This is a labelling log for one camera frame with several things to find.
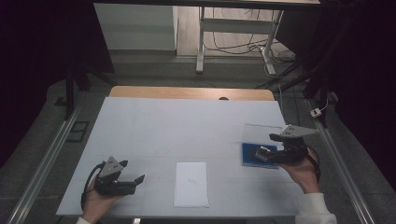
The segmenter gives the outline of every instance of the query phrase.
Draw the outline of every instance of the black curtain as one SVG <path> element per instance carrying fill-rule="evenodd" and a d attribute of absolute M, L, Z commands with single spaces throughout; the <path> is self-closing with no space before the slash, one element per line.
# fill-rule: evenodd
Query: black curtain
<path fill-rule="evenodd" d="M 71 66 L 114 73 L 106 42 L 88 0 L 0 2 L 1 165 L 29 130 L 48 87 Z M 79 70 L 74 78 L 84 76 Z"/>
<path fill-rule="evenodd" d="M 335 53 L 330 79 L 339 118 L 394 189 L 395 12 L 393 1 L 367 1 Z"/>

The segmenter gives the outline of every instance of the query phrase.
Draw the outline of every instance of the white paper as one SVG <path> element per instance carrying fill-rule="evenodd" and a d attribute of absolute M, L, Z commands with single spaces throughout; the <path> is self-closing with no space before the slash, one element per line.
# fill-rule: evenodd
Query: white paper
<path fill-rule="evenodd" d="M 209 207 L 205 162 L 177 163 L 174 207 Z"/>

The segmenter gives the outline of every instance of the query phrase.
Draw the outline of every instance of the blue book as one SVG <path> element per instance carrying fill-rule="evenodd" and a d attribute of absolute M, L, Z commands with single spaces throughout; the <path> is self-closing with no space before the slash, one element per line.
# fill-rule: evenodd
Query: blue book
<path fill-rule="evenodd" d="M 262 161 L 256 157 L 256 151 L 261 146 L 266 147 L 271 151 L 277 151 L 276 146 L 242 143 L 242 165 L 278 169 L 279 166 L 276 165 L 276 163 Z"/>

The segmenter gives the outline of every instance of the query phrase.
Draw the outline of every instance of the white table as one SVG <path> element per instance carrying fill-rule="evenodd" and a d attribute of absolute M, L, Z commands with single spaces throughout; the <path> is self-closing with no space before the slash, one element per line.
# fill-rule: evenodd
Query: white table
<path fill-rule="evenodd" d="M 302 191 L 284 170 L 241 165 L 246 123 L 285 125 L 276 101 L 107 97 L 57 215 L 81 215 L 90 171 L 113 156 L 129 162 L 119 181 L 146 175 L 135 195 L 112 207 L 113 217 L 295 216 Z M 206 162 L 208 208 L 174 207 L 180 161 Z"/>

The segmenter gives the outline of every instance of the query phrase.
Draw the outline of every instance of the person's hand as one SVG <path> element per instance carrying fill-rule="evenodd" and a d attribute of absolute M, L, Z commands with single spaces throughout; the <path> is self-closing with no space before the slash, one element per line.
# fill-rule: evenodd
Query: person's hand
<path fill-rule="evenodd" d="M 308 148 L 308 153 L 318 162 L 311 148 Z M 279 166 L 289 173 L 291 179 L 301 187 L 304 193 L 320 192 L 315 167 L 307 158 L 297 164 L 279 164 Z"/>
<path fill-rule="evenodd" d="M 90 223 L 96 223 L 111 207 L 111 205 L 123 196 L 103 196 L 94 188 L 95 179 L 87 189 L 87 198 L 84 204 L 82 218 Z"/>

